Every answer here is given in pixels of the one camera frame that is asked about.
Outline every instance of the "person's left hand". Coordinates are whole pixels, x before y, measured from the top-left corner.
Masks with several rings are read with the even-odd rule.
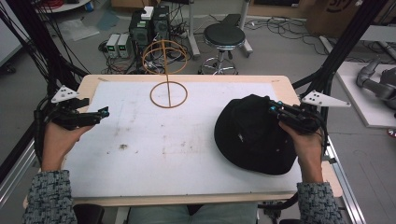
[[[79,138],[92,127],[87,126],[68,131],[52,122],[47,124],[41,171],[60,170],[64,156],[72,149]]]

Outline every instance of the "person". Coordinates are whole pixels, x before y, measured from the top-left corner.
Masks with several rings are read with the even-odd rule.
[[[300,135],[282,122],[279,125],[292,137],[301,167],[303,182],[297,184],[301,221],[344,223],[332,188],[323,181],[320,134]],[[64,156],[90,128],[67,131],[51,122],[47,125],[41,173],[33,178],[22,223],[77,223],[69,173],[61,168]],[[130,223],[137,220],[140,223],[186,223],[185,216],[189,219],[187,223],[255,223],[256,211],[256,203],[206,204],[193,216],[187,214],[186,206],[141,206],[131,210]],[[174,218],[173,221],[166,220],[169,217]]]

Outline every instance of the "black hat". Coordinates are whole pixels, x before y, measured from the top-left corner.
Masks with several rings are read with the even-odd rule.
[[[270,98],[249,95],[233,99],[219,115],[215,141],[220,152],[233,164],[264,173],[283,175],[294,164],[296,154],[291,137],[268,113]]]

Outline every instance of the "white triangular bracket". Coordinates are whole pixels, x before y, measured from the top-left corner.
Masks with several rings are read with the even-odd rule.
[[[309,105],[350,107],[349,102],[337,100],[320,92],[309,92],[302,101]]]
[[[58,92],[56,92],[56,94],[52,97],[51,102],[53,104],[62,102],[62,101],[66,101],[66,100],[70,100],[73,98],[76,98],[79,96],[79,93],[76,91],[72,91],[69,88],[67,88],[66,86],[62,86]]]

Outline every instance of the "black stool seat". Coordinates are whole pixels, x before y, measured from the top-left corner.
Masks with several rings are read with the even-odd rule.
[[[216,23],[205,28],[204,40],[217,49],[236,49],[245,43],[245,33],[236,26]]]

